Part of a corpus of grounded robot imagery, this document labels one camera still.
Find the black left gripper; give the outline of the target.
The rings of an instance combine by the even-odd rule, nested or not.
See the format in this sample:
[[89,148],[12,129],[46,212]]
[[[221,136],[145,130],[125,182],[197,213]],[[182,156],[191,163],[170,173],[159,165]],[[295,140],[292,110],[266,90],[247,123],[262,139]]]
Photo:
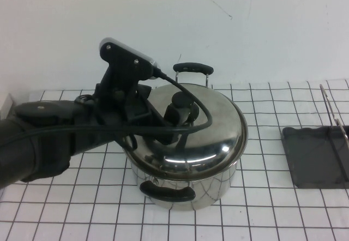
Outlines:
[[[101,84],[97,84],[93,98],[101,122],[106,125],[125,125],[137,128],[144,126],[145,131],[140,135],[149,140],[157,140],[164,145],[177,142],[177,133],[156,132],[155,128],[169,128],[172,125],[182,126],[189,117],[189,109],[180,109],[174,105],[169,105],[164,117],[162,117],[148,101],[151,90],[150,86],[134,85],[130,94],[126,95],[124,91],[116,87],[104,88]],[[194,122],[199,113],[198,105],[192,104],[190,106],[190,121]]]

